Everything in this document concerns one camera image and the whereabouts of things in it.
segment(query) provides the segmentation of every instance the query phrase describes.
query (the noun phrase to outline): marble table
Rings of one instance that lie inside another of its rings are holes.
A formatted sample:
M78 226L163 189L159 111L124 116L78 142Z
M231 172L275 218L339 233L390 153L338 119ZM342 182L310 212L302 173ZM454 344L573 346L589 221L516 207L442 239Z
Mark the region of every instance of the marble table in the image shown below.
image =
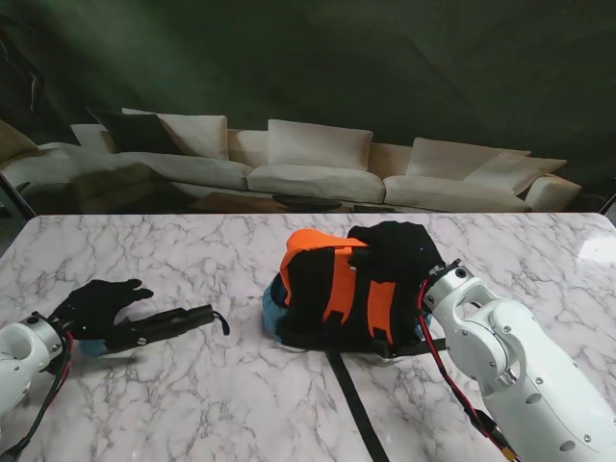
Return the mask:
M22 460L369 461L324 355L264 337L261 295L296 229L344 235L388 218L425 224L446 260L462 258L526 304L616 402L616 231L598 215L41 217L0 260L0 324L49 313L92 278L137 277L154 297L131 306L133 317L212 302L232 332L206 325L116 357L76 353ZM502 460L430 357L346 364L392 461ZM447 364L479 405L475 384ZM5 417L1 450L30 426L49 384L41 374Z

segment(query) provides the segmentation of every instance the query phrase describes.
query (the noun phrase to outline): black strap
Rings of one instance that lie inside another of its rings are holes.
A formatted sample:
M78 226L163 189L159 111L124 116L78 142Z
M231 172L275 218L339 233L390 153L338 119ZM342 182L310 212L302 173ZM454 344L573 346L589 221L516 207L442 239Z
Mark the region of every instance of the black strap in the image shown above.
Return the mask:
M331 369L336 374L338 383L340 383L340 388L343 389L350 413L355 420L359 434L362 435L362 439L364 440L364 444L372 460L374 462L389 462L389 457L387 457L385 449L381 446L381 442L378 441L378 437L366 413L364 403L357 394L353 379L350 378L350 374L348 373L347 366L345 366L345 361L343 361L342 356L339 352L328 351L327 359L329 360Z

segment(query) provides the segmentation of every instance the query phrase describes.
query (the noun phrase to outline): floor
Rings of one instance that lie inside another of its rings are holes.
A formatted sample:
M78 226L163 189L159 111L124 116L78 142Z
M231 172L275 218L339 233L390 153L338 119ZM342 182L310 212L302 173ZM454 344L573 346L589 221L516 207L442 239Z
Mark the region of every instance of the floor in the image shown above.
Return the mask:
M26 221L23 219L0 218L0 256L4 255L24 224Z

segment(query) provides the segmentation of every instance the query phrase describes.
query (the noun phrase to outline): black cable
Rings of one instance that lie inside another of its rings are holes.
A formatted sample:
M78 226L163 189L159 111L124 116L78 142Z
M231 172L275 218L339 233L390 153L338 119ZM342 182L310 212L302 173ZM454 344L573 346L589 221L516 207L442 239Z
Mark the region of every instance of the black cable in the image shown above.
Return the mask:
M35 421L30 427L30 430L28 430L26 436L24 436L16 445L7 449L5 452L2 453L2 455L0 455L0 462L13 462L17 460L19 454L28 446L35 432L39 429L42 418L44 417L45 412L49 408L49 405L66 382L67 376L64 374L67 372L68 363L70 361L71 340L66 334L61 335L60 339L63 344L63 352L61 355L62 361L59 363L58 368L55 372L56 378L54 379L54 382L49 388L47 396L45 397L45 400L38 411Z

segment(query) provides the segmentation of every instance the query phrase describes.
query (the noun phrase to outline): red cable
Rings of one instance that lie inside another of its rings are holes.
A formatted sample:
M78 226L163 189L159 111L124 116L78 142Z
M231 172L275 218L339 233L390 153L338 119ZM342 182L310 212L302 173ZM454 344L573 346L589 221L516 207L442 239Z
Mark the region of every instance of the red cable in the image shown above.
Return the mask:
M475 408L473 407L473 405L471 404L471 402L466 398L466 396L462 393L462 391L458 388L458 386L455 384L455 382L451 379L451 377L449 377L449 374L447 373L447 369L445 369L445 365L443 364L443 360L441 359L441 355L439 354L438 350L436 349L436 346L434 345L434 341L432 340L432 335L430 334L430 329L427 326L427 323L425 322L425 317L424 317L424 308L423 308L423 300L424 300L424 295L425 295L425 290L427 289L427 279L425 279L420 287L420 293L419 296L417 298L417 309L419 310L419 320L420 320L420 326L422 327L422 332L424 333L423 336L425 337L425 341L427 342L429 348L430 348L430 352L432 353L432 357L434 358L434 360L436 361L436 365L438 366L441 375L443 376L443 378L445 379L445 381L448 383L448 385L451 387L451 389L454 391L454 394L456 395L456 397L463 401L463 404L468 406L469 410L473 413L473 415L475 416L475 418L477 419L478 422L480 422L479 417L476 413ZM485 436L486 438L489 438L490 441L492 441L492 443L499 449L502 450L503 446L485 429L485 428L481 428L483 436Z

